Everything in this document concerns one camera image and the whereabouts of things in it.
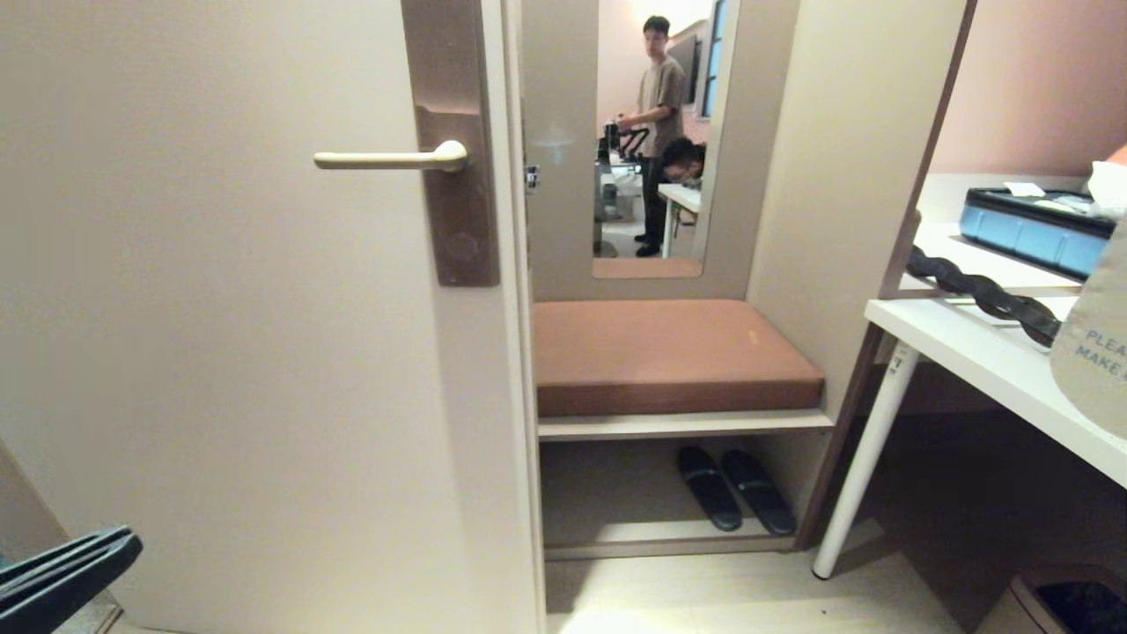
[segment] table leg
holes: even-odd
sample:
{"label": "table leg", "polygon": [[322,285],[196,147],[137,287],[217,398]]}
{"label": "table leg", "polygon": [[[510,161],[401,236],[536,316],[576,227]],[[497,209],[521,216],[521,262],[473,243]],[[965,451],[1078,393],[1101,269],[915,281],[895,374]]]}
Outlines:
{"label": "table leg", "polygon": [[665,239],[662,240],[662,257],[673,251],[673,200],[665,200]]}
{"label": "table leg", "polygon": [[915,373],[916,361],[920,360],[920,351],[904,342],[896,342],[896,351],[888,363],[888,370],[880,383],[877,392],[877,401],[872,405],[872,413],[869,414],[869,422],[861,435],[861,444],[853,456],[853,464],[850,465],[849,474],[845,476],[845,484],[842,493],[837,498],[834,507],[834,515],[829,519],[829,527],[826,529],[826,537],[818,548],[818,556],[814,560],[814,574],[818,579],[829,579],[837,563],[837,555],[842,552],[849,530],[857,518],[857,510],[864,498],[864,490],[872,479],[872,471],[877,467],[877,459],[888,440],[888,432],[893,429],[893,421],[904,401],[904,392],[912,382],[912,374]]}

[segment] door lever handle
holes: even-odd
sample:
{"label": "door lever handle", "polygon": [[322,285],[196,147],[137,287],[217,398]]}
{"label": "door lever handle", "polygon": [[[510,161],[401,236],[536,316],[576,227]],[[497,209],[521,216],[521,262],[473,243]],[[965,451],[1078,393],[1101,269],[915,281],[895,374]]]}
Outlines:
{"label": "door lever handle", "polygon": [[443,141],[433,152],[317,152],[321,169],[442,169],[460,171],[469,161],[465,145]]}

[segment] trash bin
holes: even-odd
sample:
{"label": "trash bin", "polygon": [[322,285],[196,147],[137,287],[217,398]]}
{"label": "trash bin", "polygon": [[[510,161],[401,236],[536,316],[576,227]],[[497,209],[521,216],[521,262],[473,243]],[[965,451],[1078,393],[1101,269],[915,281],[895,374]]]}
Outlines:
{"label": "trash bin", "polygon": [[1099,566],[1018,574],[975,634],[1127,634],[1127,588]]}

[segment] door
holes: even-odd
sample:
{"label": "door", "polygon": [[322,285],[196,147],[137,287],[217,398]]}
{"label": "door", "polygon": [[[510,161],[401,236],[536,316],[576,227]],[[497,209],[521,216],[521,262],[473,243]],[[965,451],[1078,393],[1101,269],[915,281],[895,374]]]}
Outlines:
{"label": "door", "polygon": [[428,149],[399,2],[0,17],[0,440],[72,537],[142,537],[112,588],[133,623],[535,631],[516,142],[483,5],[499,282],[476,287],[437,280],[418,171],[312,161]]}

